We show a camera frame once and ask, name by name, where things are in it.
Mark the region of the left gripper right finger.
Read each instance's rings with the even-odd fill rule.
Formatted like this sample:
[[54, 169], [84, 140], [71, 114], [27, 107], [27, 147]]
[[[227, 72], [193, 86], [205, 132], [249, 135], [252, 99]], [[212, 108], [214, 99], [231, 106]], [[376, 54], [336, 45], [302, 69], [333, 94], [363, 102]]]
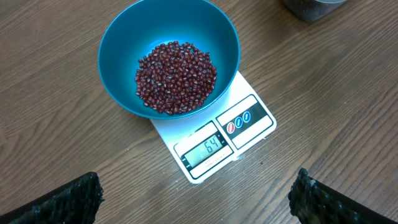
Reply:
[[309, 176], [301, 168], [288, 194], [291, 215], [304, 224], [395, 224]]

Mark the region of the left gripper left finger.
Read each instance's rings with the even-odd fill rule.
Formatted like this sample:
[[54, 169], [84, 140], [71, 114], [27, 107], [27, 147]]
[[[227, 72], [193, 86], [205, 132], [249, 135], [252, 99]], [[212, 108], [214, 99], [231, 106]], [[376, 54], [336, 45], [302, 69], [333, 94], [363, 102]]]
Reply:
[[95, 172], [73, 181], [1, 215], [1, 223], [11, 224], [93, 224], [101, 203], [103, 188]]

